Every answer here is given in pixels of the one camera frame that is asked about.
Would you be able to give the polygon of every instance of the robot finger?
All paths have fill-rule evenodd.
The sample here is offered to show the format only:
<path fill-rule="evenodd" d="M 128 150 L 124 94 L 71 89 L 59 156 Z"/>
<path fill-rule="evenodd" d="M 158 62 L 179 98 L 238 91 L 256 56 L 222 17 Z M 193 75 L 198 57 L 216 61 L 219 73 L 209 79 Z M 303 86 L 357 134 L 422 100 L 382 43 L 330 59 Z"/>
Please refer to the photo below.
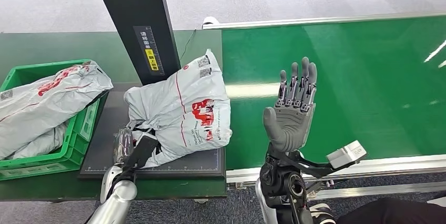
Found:
<path fill-rule="evenodd" d="M 280 72 L 279 95 L 277 97 L 276 107 L 285 105 L 286 97 L 287 97 L 287 72 L 282 70 Z"/>
<path fill-rule="evenodd" d="M 285 106 L 289 107 L 294 104 L 295 96 L 296 96 L 296 88 L 298 84 L 299 79 L 298 74 L 298 65 L 296 62 L 291 64 L 291 80 L 290 80 L 290 86 L 288 88 L 288 95 L 287 99 L 285 101 Z"/>
<path fill-rule="evenodd" d="M 289 145 L 287 136 L 277 123 L 276 112 L 272 107 L 267 107 L 263 111 L 263 125 L 269 140 L 279 151 L 286 151 Z"/>
<path fill-rule="evenodd" d="M 301 107 L 302 112 L 308 112 L 308 110 L 313 105 L 313 101 L 314 101 L 315 93 L 316 93 L 316 80 L 318 77 L 316 64 L 311 63 L 308 67 L 308 72 L 309 72 L 309 76 L 307 79 L 308 81 L 305 85 L 305 89 L 303 91 L 304 94 L 302 97 L 302 107 Z"/>
<path fill-rule="evenodd" d="M 310 60 L 308 57 L 302 58 L 302 76 L 300 78 L 299 86 L 296 90 L 296 98 L 294 102 L 294 108 L 299 108 L 302 106 L 302 98 L 303 93 L 305 91 L 305 85 L 308 82 L 308 66 L 310 64 Z"/>

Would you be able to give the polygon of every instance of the green table surface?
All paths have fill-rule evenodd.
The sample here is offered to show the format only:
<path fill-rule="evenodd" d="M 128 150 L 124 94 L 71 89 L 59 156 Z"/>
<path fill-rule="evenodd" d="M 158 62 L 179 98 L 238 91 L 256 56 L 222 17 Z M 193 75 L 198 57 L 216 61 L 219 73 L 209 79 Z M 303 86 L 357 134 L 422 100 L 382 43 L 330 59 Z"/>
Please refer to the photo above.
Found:
<path fill-rule="evenodd" d="M 192 34 L 175 32 L 179 55 Z M 445 50 L 426 58 L 446 40 L 446 17 L 418 17 L 352 23 L 198 30 L 181 62 L 212 48 L 223 55 L 231 87 L 231 128 L 227 169 L 260 167 L 268 139 L 262 112 L 281 69 L 307 56 L 318 66 L 315 117 L 306 158 L 325 155 L 359 140 L 369 159 L 446 154 Z M 119 36 L 103 33 L 0 34 L 0 78 L 13 66 L 76 58 L 96 60 L 114 82 L 138 77 Z M 76 172 L 0 182 L 0 199 L 95 198 L 97 181 L 79 181 Z M 224 196 L 224 181 L 147 180 L 140 198 Z"/>
<path fill-rule="evenodd" d="M 359 140 L 368 159 L 446 154 L 446 16 L 222 31 L 230 85 L 279 82 L 304 56 L 318 69 L 316 110 L 304 156 Z M 262 112 L 276 95 L 231 100 L 227 169 L 260 167 Z"/>

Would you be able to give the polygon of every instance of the yellow warning label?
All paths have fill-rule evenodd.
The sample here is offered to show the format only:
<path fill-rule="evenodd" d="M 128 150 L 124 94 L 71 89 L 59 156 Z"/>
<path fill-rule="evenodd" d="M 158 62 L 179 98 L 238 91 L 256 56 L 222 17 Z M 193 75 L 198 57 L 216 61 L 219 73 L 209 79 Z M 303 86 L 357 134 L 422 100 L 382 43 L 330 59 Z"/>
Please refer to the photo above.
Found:
<path fill-rule="evenodd" d="M 156 63 L 155 54 L 152 49 L 146 49 L 147 59 L 149 60 L 149 65 L 152 70 L 159 70 L 158 64 Z"/>

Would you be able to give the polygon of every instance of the shoe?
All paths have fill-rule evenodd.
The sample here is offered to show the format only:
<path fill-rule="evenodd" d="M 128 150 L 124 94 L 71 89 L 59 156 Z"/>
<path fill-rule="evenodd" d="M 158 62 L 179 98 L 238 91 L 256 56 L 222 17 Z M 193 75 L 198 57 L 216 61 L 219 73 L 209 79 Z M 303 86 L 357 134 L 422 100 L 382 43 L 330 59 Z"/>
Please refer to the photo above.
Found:
<path fill-rule="evenodd" d="M 315 224 L 336 224 L 327 204 L 318 204 L 310 207 L 311 216 Z"/>

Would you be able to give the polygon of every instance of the cable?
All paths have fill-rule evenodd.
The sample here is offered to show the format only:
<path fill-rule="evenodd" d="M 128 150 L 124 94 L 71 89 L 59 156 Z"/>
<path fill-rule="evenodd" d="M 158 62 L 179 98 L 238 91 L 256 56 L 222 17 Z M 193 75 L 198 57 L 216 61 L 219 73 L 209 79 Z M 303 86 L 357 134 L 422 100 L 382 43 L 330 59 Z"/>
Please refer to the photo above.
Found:
<path fill-rule="evenodd" d="M 197 29 L 194 29 L 194 31 L 192 32 L 192 34 L 189 36 L 189 39 L 187 39 L 186 45 L 184 46 L 183 54 L 182 54 L 181 57 L 180 57 L 180 61 L 181 61 L 181 59 L 183 58 L 184 54 L 185 54 L 186 51 L 187 51 L 187 45 L 189 44 L 190 40 L 192 39 L 192 37 L 195 35 L 196 32 L 197 32 Z"/>

